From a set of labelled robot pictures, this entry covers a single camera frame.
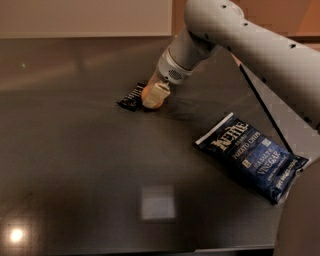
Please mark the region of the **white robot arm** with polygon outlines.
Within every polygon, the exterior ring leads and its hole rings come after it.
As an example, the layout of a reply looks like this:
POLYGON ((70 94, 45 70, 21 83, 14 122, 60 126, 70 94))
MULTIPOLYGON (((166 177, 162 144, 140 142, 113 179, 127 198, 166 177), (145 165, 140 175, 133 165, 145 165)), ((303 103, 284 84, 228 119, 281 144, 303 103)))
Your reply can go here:
MULTIPOLYGON (((230 0, 187 0, 185 28, 168 46, 142 92, 157 109, 217 46, 229 50, 314 130, 320 127, 320 54, 244 18, 230 0)), ((273 256, 320 256, 320 162, 295 182, 280 218, 273 256)))

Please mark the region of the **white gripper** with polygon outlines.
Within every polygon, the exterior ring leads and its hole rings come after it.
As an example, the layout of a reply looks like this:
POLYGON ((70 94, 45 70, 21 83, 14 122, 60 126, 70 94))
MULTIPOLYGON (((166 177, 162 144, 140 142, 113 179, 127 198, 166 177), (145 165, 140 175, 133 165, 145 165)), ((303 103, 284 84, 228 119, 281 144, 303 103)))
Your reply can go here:
POLYGON ((170 95, 169 82, 174 85, 183 84, 193 71, 179 66, 166 49, 160 56, 157 69, 150 77, 147 86, 142 91, 142 105, 148 109, 158 109, 164 100, 170 95))

